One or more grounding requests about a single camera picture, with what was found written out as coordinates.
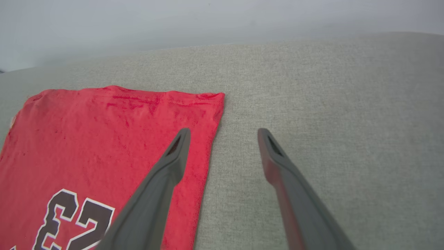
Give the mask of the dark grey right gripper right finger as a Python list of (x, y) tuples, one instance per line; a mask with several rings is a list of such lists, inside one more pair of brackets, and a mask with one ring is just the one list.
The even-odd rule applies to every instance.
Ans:
[(276, 191), (289, 250), (356, 250), (271, 132), (257, 131), (265, 178)]

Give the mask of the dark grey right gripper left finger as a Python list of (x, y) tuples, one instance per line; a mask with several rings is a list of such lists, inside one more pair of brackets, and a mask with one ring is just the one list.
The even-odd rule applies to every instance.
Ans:
[(95, 250), (161, 250), (173, 190), (187, 165), (191, 132), (179, 130)]

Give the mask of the red sports jersey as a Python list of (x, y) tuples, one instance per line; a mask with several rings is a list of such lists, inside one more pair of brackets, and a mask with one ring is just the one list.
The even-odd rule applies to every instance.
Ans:
[(109, 86), (29, 98), (0, 154), (0, 250), (94, 250), (182, 128), (161, 250), (193, 250), (224, 97)]

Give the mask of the grey-beige fabric sofa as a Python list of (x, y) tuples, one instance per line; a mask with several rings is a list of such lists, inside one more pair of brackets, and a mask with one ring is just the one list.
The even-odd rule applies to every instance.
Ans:
[(444, 250), (444, 35), (223, 44), (0, 74), (0, 149), (48, 89), (224, 92), (195, 250), (286, 250), (267, 128), (359, 250)]

